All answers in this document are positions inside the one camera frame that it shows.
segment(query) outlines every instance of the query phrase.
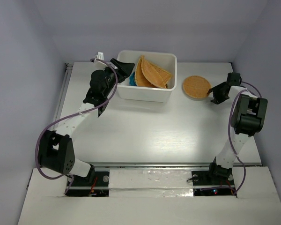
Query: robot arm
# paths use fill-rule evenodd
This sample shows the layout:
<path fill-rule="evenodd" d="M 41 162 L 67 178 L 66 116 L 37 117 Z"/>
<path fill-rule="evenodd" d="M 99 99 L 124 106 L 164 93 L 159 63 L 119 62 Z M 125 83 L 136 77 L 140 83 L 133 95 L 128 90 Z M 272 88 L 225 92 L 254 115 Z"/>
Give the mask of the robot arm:
<path fill-rule="evenodd" d="M 246 88 L 240 86 L 231 86 L 228 97 L 234 99 L 241 91 L 242 93 L 229 119 L 229 127 L 233 128 L 230 133 L 235 152 L 231 147 L 230 139 L 228 139 L 222 151 L 209 165 L 209 175 L 214 178 L 228 179 L 240 150 L 256 132 L 262 129 L 264 124 L 267 100 L 253 95 Z"/>
<path fill-rule="evenodd" d="M 134 63 L 123 63 L 115 59 L 112 59 L 111 63 L 117 67 L 115 72 L 118 83 L 128 78 L 135 66 Z M 78 179 L 83 178 L 86 182 L 92 182 L 94 166 L 75 158 L 73 141 L 79 131 L 89 124 L 89 120 L 100 117 L 106 109 L 108 103 L 101 107 L 100 105 L 106 102 L 115 86 L 115 75 L 109 67 L 96 70 L 92 73 L 89 84 L 90 89 L 77 111 L 77 116 L 69 118 L 53 131 L 45 131 L 40 140 L 37 157 L 41 166 L 63 175 L 76 175 Z M 97 106 L 99 107 L 97 110 L 81 113 Z"/>

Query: white wall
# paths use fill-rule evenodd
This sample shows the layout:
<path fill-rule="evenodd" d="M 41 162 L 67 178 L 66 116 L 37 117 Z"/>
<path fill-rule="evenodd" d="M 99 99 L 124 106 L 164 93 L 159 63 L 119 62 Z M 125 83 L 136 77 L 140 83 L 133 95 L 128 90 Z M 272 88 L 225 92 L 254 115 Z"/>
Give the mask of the white wall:
<path fill-rule="evenodd" d="M 64 63 L 30 0 L 0 0 L 0 225 L 17 224 Z"/>
<path fill-rule="evenodd" d="M 264 128 L 256 135 L 256 143 L 281 199 L 281 0 L 268 2 L 233 66 L 268 99 Z"/>
<path fill-rule="evenodd" d="M 34 0 L 65 61 L 124 49 L 232 61 L 266 0 Z"/>

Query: white tabletop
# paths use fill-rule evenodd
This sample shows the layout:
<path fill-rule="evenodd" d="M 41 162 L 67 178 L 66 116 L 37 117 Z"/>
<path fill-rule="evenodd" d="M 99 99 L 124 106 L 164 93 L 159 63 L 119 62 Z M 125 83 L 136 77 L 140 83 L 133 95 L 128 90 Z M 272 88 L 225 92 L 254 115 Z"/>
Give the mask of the white tabletop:
<path fill-rule="evenodd" d="M 94 70 L 91 62 L 74 63 L 61 117 L 80 107 Z M 209 164 L 228 138 L 232 100 L 220 105 L 211 103 L 211 96 L 191 100 L 183 93 L 182 82 L 200 75 L 215 86 L 225 81 L 229 72 L 229 63 L 178 63 L 177 87 L 166 104 L 115 95 L 102 116 L 75 140 L 76 157 L 92 163 Z M 253 138 L 240 158 L 247 165 L 261 164 Z"/>

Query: purple cable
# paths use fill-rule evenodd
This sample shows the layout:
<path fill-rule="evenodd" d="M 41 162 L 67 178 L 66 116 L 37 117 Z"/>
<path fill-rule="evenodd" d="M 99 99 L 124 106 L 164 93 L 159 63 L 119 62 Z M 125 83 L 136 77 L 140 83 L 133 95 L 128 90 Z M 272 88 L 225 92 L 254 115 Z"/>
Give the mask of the purple cable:
<path fill-rule="evenodd" d="M 100 61 L 100 62 L 106 64 L 106 65 L 112 70 L 112 72 L 115 74 L 116 85 L 115 85 L 115 87 L 114 87 L 113 93 L 111 94 L 111 96 L 110 96 L 105 102 L 103 102 L 102 104 L 100 104 L 100 105 L 98 105 L 98 106 L 96 106 L 96 107 L 94 107 L 94 108 L 91 108 L 91 109 L 82 111 L 82 112 L 81 112 L 82 114 L 88 113 L 88 112 L 93 111 L 93 110 L 96 110 L 96 109 L 100 108 L 101 106 L 105 105 L 106 103 L 108 103 L 108 102 L 111 100 L 111 98 L 115 95 L 116 90 L 117 90 L 117 87 L 118 87 L 118 77 L 117 77 L 117 73 L 116 73 L 116 71 L 114 70 L 114 68 L 113 68 L 110 64 L 108 64 L 106 61 L 104 61 L 104 60 L 100 60 L 100 59 L 91 59 L 90 61 L 94 61 L 94 60 L 97 60 L 97 61 Z M 54 124 L 57 124 L 57 123 L 59 123 L 59 122 L 61 122 L 61 121 L 63 121 L 63 120 L 66 120 L 66 119 L 69 119 L 69 118 L 71 118 L 71 117 L 78 116 L 78 115 L 80 115 L 79 112 L 74 113 L 74 114 L 72 114 L 72 115 L 65 116 L 65 117 L 63 117 L 63 118 L 61 118 L 61 119 L 59 119 L 59 120 L 54 121 L 53 123 L 50 123 L 48 126 L 46 126 L 46 127 L 43 129 L 43 131 L 42 131 L 41 134 L 39 135 L 39 137 L 38 137 L 38 139 L 37 139 L 37 144 L 36 144 L 35 152 L 34 152 L 34 158 L 35 158 L 37 170 L 39 171 L 39 173 L 40 173 L 43 177 L 45 177 L 45 178 L 47 178 L 47 179 L 49 179 L 49 180 L 55 180 L 55 179 L 58 179 L 58 178 L 62 177 L 63 174 L 62 174 L 62 175 L 59 175 L 59 176 L 57 176 L 57 177 L 49 177 L 49 176 L 47 176 L 46 174 L 44 174 L 44 172 L 41 170 L 41 166 L 40 166 L 40 164 L 38 163 L 38 158 L 37 158 L 37 157 L 38 157 L 38 148 L 39 148 L 39 144 L 40 144 L 40 140 L 41 140 L 42 136 L 44 135 L 45 131 L 46 131 L 47 129 L 49 129 L 50 127 L 52 127 Z"/>
<path fill-rule="evenodd" d="M 240 91 L 240 92 L 236 95 L 236 97 L 235 97 L 235 99 L 234 99 L 234 101 L 233 101 L 233 103 L 232 103 L 232 107 L 231 107 L 231 110 L 230 110 L 230 116 L 229 116 L 229 122 L 228 122 L 228 139 L 229 139 L 231 148 L 232 148 L 232 150 L 233 150 L 233 152 L 234 152 L 234 154 L 235 154 L 237 160 L 240 162 L 240 164 L 241 164 L 241 165 L 243 166 L 243 168 L 244 168 L 244 177 L 243 177 L 243 180 L 242 180 L 242 182 L 240 183 L 240 185 L 238 186 L 238 188 L 236 189 L 236 191 L 233 193 L 233 195 L 236 195 L 237 192 L 239 191 L 239 189 L 240 189 L 240 188 L 242 187 L 242 185 L 244 184 L 244 180 L 245 180 L 246 172 L 247 172 L 247 170 L 246 170 L 246 168 L 245 168 L 245 164 L 244 164 L 244 163 L 240 160 L 240 158 L 237 156 L 237 152 L 236 152 L 236 150 L 235 150 L 235 148 L 234 148 L 234 146 L 233 146 L 232 139 L 231 139 L 231 133 L 230 133 L 231 119 L 232 119 L 232 115 L 233 115 L 233 110 L 234 110 L 235 103 L 236 103 L 236 101 L 238 100 L 238 98 L 239 98 L 239 96 L 241 95 L 241 93 L 243 93 L 243 92 L 245 92 L 245 91 L 247 91 L 247 90 L 242 90 L 242 91 Z"/>
<path fill-rule="evenodd" d="M 246 168 L 245 168 L 245 164 L 244 164 L 244 163 L 240 160 L 240 158 L 237 156 L 237 152 L 236 152 L 236 150 L 235 150 L 235 148 L 234 148 L 234 146 L 233 146 L 232 139 L 231 139 L 231 133 L 230 133 L 230 127 L 231 127 L 231 119 L 232 119 L 232 115 L 233 115 L 233 110 L 234 110 L 235 103 L 236 103 L 236 101 L 238 100 L 238 98 L 239 98 L 239 96 L 241 95 L 241 93 L 243 93 L 243 92 L 245 92 L 245 91 L 247 91 L 247 90 L 242 90 L 242 91 L 240 91 L 240 92 L 236 95 L 236 97 L 235 97 L 235 99 L 234 99 L 234 101 L 233 101 L 233 103 L 232 103 L 232 107 L 231 107 L 230 115 L 229 115 L 229 121 L 228 121 L 228 139 L 229 139 L 231 148 L 232 148 L 232 150 L 233 150 L 233 152 L 234 152 L 234 154 L 235 154 L 237 160 L 238 160 L 238 161 L 240 162 L 240 164 L 244 167 L 244 177 L 243 177 L 243 180 L 242 180 L 242 182 L 240 183 L 240 185 L 239 185 L 239 187 L 237 188 L 237 190 L 234 190 L 234 188 L 232 188 L 232 187 L 226 187 L 226 186 L 201 188 L 201 190 L 212 190 L 212 189 L 219 189 L 219 188 L 229 188 L 229 189 L 233 190 L 233 195 L 236 195 L 237 192 L 239 191 L 239 189 L 240 189 L 240 188 L 242 187 L 242 185 L 244 184 L 244 180 L 245 180 L 245 177 L 246 177 Z"/>
<path fill-rule="evenodd" d="M 241 83 L 244 83 L 244 84 L 247 84 L 247 85 L 253 87 L 253 88 L 258 92 L 259 97 L 262 98 L 262 95 L 261 95 L 260 91 L 259 91 L 254 85 L 252 85 L 252 84 L 250 84 L 250 83 L 248 83 L 248 82 L 244 82 L 244 81 L 242 81 Z"/>
<path fill-rule="evenodd" d="M 69 183 L 69 186 L 67 186 L 67 189 L 65 190 L 65 194 L 70 190 L 70 187 L 72 186 L 73 184 L 73 181 L 74 181 L 74 176 L 73 175 L 70 175 L 71 176 L 71 182 Z"/>

